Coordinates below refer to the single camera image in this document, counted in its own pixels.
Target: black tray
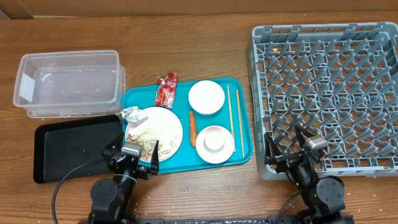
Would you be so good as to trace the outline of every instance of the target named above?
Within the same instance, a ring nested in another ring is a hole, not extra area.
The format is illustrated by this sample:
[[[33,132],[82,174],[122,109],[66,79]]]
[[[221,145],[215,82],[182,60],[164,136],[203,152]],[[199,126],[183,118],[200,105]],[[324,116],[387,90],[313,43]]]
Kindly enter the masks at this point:
[[[41,125],[35,132],[34,181],[58,181],[72,169],[100,160],[104,147],[121,131],[116,115]],[[108,172],[104,161],[76,170],[69,179]]]

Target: white bowl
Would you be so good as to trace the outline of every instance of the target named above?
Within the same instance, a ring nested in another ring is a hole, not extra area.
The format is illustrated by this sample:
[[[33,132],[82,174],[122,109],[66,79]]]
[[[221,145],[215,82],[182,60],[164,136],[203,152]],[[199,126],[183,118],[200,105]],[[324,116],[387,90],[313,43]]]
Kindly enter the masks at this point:
[[[188,101],[196,112],[202,115],[211,115],[223,107],[225,93],[219,84],[204,80],[191,87]]]
[[[209,150],[219,150],[224,146],[224,136],[217,131],[210,131],[205,137],[205,146]]]

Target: white plate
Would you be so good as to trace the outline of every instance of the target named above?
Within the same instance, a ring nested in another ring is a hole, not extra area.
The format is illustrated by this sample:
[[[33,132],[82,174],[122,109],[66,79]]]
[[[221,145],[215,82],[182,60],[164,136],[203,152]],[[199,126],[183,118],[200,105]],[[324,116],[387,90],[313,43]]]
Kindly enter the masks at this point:
[[[217,131],[224,137],[224,146],[217,151],[209,150],[205,147],[205,137],[210,131]],[[197,137],[197,152],[206,162],[211,164],[220,164],[227,161],[234,152],[234,139],[232,134],[221,126],[209,126],[203,129]]]
[[[141,135],[141,140],[159,140],[163,145],[163,147],[160,148],[161,152],[170,149],[170,152],[166,155],[159,154],[159,162],[165,161],[174,155],[181,146],[181,121],[173,112],[165,108],[151,107],[144,109],[144,111],[147,113],[148,119],[138,126],[128,124],[124,138],[127,140],[129,134],[131,134],[131,136]],[[171,141],[174,142],[174,147],[170,145]],[[148,143],[149,141],[145,141],[144,145],[148,146]],[[144,158],[144,152],[142,153],[141,161],[150,162],[150,158]]]
[[[196,112],[202,115],[211,115],[223,107],[225,93],[219,84],[204,80],[191,87],[188,101]]]

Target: red snack wrapper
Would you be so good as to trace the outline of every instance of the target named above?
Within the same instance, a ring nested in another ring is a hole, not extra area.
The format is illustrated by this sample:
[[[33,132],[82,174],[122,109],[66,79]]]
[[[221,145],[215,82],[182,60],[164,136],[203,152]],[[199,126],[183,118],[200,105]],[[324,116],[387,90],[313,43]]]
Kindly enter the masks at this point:
[[[155,106],[163,106],[171,110],[175,99],[175,89],[178,79],[177,72],[169,73],[165,80],[157,77],[156,82],[160,83],[155,97]]]

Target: white cup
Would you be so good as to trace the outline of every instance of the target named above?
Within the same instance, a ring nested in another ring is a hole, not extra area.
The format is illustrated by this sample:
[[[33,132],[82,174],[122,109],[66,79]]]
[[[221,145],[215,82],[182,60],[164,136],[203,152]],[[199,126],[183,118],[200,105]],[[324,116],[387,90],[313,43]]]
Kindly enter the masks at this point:
[[[217,131],[210,131],[205,137],[205,146],[213,151],[224,147],[224,136]]]

